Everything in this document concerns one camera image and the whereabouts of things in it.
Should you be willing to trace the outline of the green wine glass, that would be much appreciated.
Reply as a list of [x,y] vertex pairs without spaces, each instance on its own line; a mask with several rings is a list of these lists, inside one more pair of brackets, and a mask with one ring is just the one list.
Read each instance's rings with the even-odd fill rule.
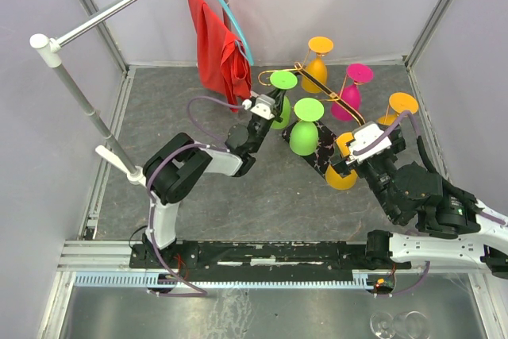
[[270,75],[271,85],[276,89],[276,109],[278,117],[273,121],[273,129],[284,129],[289,124],[291,115],[291,103],[287,92],[294,89],[298,84],[298,78],[292,71],[278,70]]
[[322,103],[315,98],[301,98],[294,105],[294,114],[298,121],[291,130],[289,145],[299,156],[308,156],[318,146],[318,128],[316,122],[325,113]]

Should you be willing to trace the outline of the orange wine glass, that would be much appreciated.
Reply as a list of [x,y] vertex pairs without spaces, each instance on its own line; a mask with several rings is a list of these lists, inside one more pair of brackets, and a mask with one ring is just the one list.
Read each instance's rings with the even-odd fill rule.
[[380,125],[391,125],[401,112],[409,110],[416,114],[419,110],[418,101],[410,94],[404,92],[393,93],[388,100],[388,107],[385,114],[379,117],[376,122]]
[[325,65],[324,57],[333,50],[333,42],[328,37],[317,36],[310,38],[308,47],[309,51],[305,61],[311,52],[315,54],[315,57],[304,68],[317,81],[326,85],[328,70]]
[[348,142],[353,139],[352,132],[342,133],[333,142],[333,154],[325,171],[325,180],[329,186],[339,191],[351,189],[358,179],[355,170],[346,172],[344,160],[349,156]]

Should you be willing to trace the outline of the pink wine glass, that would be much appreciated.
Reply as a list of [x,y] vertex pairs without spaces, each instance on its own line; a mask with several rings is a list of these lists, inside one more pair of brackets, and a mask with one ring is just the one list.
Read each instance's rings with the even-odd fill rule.
[[[359,86],[369,83],[374,72],[364,64],[350,64],[346,69],[344,83],[339,92],[340,100],[346,102],[356,112],[360,110],[361,93]],[[330,108],[332,115],[339,121],[351,121],[353,116],[339,103],[334,102]]]

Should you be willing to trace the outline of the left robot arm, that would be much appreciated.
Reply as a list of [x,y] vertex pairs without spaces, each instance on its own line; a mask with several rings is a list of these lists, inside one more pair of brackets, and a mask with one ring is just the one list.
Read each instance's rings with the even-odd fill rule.
[[225,146],[214,147],[179,133],[163,146],[143,167],[149,197],[148,227],[145,236],[151,244],[148,259],[158,268],[175,259],[175,225],[179,204],[206,173],[241,177],[249,172],[265,137],[275,121],[282,120],[285,91],[274,89],[253,95],[239,107],[252,116],[246,125],[232,126]]

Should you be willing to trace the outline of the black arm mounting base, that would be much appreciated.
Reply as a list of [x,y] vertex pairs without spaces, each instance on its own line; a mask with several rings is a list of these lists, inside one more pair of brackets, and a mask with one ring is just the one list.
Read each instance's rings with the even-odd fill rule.
[[408,270],[390,258],[391,234],[376,230],[347,241],[176,241],[160,250],[187,281],[351,280],[356,270]]

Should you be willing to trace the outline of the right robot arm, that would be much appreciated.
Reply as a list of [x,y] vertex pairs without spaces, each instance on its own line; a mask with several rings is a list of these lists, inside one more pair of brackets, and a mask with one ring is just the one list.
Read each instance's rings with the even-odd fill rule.
[[368,233],[364,261],[372,268],[420,261],[450,263],[507,277],[507,219],[473,194],[453,186],[433,166],[423,140],[422,162],[396,167],[406,141],[400,128],[374,122],[359,127],[335,151],[330,167],[339,175],[364,179],[388,220],[405,226],[416,221],[417,236],[374,230]]

